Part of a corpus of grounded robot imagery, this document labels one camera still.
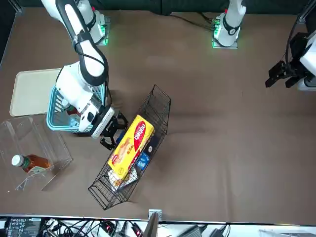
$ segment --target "bottle cap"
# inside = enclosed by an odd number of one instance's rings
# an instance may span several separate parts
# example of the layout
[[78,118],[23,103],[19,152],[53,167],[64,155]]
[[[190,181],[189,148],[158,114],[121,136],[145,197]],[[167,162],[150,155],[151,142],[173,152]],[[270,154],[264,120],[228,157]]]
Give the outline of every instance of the bottle cap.
[[65,98],[61,101],[61,105],[64,107],[64,108],[68,108],[70,106],[68,100],[66,100]]
[[13,166],[21,166],[23,164],[24,158],[22,155],[15,155],[12,157],[12,165]]

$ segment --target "acrylic box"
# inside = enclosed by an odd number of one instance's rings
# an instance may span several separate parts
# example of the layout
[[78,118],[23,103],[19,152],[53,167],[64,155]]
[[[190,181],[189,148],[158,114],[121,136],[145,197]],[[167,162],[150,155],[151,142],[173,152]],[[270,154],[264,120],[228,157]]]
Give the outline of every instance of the acrylic box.
[[[61,133],[46,126],[44,115],[25,116],[0,125],[0,181],[12,183],[15,190],[43,190],[71,161]],[[40,173],[26,173],[11,164],[16,154],[37,155],[48,159],[50,167]]]

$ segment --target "bottle label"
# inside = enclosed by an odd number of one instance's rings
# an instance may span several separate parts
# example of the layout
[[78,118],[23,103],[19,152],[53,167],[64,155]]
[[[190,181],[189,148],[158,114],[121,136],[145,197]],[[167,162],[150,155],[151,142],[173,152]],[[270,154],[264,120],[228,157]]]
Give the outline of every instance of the bottle label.
[[37,174],[37,173],[41,173],[44,170],[45,170],[45,168],[43,168],[43,167],[34,166],[32,169],[30,169],[29,173]]
[[24,161],[22,164],[22,168],[27,168],[30,164],[30,159],[28,157],[23,157],[23,158],[24,158]]
[[68,111],[73,111],[75,110],[74,106],[70,105],[68,108],[67,108]]

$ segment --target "blue plastic basket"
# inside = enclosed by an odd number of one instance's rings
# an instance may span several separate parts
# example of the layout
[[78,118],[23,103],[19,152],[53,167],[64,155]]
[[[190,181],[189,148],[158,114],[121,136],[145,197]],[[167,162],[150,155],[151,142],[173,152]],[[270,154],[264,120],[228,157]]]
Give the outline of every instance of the blue plastic basket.
[[[104,105],[105,88],[104,85],[94,87],[92,89],[94,94],[96,94]],[[53,87],[50,93],[49,107],[47,111],[46,123],[47,126],[53,131],[67,131],[72,133],[80,133],[79,123],[74,122],[74,120],[67,114],[61,105],[61,101],[64,97]],[[92,128],[90,125],[84,132],[89,132]]]

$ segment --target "cracker box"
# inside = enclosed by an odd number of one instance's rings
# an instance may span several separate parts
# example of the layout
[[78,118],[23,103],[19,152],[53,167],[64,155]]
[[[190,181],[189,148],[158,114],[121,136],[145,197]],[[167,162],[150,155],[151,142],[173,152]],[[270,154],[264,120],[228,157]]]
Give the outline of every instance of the cracker box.
[[153,133],[154,127],[137,115],[108,161],[120,179],[124,179]]

